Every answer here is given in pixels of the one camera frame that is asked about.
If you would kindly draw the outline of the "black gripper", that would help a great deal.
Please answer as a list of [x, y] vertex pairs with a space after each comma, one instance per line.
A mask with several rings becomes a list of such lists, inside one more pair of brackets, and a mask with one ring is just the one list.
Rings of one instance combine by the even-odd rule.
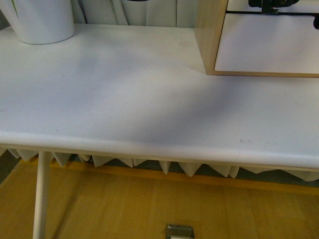
[[278, 8], [290, 7], [299, 0], [248, 0], [250, 7], [261, 8], [262, 14], [277, 14]]

